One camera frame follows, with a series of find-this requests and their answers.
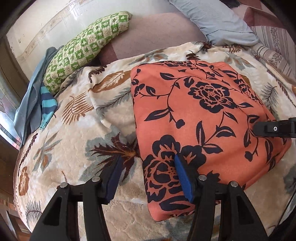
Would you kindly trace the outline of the cream leaf pattern blanket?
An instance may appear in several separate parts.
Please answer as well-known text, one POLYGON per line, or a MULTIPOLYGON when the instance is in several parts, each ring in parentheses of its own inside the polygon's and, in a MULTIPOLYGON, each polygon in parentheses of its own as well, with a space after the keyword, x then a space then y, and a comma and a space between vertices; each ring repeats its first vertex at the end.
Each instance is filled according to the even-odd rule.
MULTIPOLYGON (((34 131, 18 156, 15 205, 34 230, 59 185, 86 183, 123 158, 114 199, 103 206, 112 240, 186 240, 193 213, 162 221, 152 218, 144 187, 133 111, 132 68, 145 63, 200 60, 236 70, 274 116, 295 117, 295 85, 251 48, 191 42, 84 67, 70 75, 57 96, 58 109, 44 130, 34 131)), ((295 193, 295 140, 275 166, 245 189, 267 233, 282 220, 295 193)))

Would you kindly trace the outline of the grey-blue knit sweater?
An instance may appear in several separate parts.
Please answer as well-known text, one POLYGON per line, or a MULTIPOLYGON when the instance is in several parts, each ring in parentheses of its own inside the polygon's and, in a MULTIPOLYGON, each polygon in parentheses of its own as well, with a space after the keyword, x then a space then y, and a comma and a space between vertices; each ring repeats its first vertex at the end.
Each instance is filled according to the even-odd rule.
POLYGON ((58 49, 55 47, 49 47, 46 50, 44 57, 35 68, 27 91, 16 110, 14 129, 21 139, 21 146, 25 144, 28 135, 40 128, 42 120, 40 88, 46 69, 57 52, 58 49))

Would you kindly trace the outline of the pink quilted mattress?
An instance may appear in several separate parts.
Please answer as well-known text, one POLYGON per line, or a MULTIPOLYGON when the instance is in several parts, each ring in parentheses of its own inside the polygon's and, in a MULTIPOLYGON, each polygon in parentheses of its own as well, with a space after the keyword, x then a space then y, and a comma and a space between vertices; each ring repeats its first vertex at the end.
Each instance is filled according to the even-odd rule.
POLYGON ((187 42, 206 41, 200 29, 182 13, 134 16, 128 30, 112 39, 98 54, 102 65, 187 42))

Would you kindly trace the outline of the striped floral bed sheet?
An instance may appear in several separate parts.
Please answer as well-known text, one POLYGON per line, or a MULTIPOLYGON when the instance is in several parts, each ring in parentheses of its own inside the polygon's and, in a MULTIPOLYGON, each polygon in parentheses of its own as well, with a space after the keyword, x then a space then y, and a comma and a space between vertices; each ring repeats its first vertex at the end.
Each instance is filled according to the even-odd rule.
POLYGON ((251 29, 259 39, 251 48, 253 54, 295 85, 295 44, 287 30, 270 26, 253 26, 251 29))

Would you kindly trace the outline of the stained glass window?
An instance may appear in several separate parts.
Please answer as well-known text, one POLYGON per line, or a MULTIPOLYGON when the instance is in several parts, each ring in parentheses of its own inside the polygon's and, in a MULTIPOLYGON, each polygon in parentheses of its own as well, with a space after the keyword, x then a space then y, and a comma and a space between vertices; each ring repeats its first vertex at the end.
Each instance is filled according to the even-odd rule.
POLYGON ((14 119, 18 104, 18 100, 13 96, 1 75, 1 137, 17 150, 20 149, 21 145, 21 139, 14 129, 14 119))

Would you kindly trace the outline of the orange black floral garment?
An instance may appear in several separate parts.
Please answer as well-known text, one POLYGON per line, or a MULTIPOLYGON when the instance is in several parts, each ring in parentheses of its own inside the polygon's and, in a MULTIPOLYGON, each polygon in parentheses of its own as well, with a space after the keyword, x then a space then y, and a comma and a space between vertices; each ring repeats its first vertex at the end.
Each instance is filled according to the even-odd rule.
POLYGON ((176 154, 200 174, 247 188, 291 146, 289 138, 254 135, 255 123, 274 116, 224 62, 145 63, 132 68, 130 78, 148 210, 156 221, 194 211, 178 179, 176 154))

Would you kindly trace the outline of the green white checkered pillow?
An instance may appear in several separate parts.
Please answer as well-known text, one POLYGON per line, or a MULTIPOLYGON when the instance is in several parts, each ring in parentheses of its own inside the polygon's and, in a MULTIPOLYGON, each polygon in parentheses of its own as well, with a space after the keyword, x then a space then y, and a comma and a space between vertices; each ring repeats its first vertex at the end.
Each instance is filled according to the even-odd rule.
POLYGON ((69 75, 91 62, 112 39, 128 30, 131 18, 128 11, 99 18, 58 50, 44 75, 43 83, 49 92, 56 94, 69 75))

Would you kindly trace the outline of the blue turquoise striped garment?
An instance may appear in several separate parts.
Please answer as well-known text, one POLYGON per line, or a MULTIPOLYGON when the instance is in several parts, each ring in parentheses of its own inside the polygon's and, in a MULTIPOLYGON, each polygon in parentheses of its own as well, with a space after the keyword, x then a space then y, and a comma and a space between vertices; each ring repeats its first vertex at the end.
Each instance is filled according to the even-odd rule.
POLYGON ((58 107, 58 103, 43 83, 40 88, 40 94, 42 107, 42 120, 40 124, 40 129, 42 130, 50 122, 52 116, 54 115, 58 107))

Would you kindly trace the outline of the light blue pillow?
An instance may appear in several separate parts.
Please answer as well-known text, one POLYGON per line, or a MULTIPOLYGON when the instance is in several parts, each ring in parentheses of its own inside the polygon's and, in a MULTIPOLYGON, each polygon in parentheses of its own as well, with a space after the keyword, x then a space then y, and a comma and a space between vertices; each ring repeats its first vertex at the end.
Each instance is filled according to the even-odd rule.
POLYGON ((253 46, 259 42, 247 23, 221 1, 176 0, 169 3, 192 21, 213 45, 253 46))

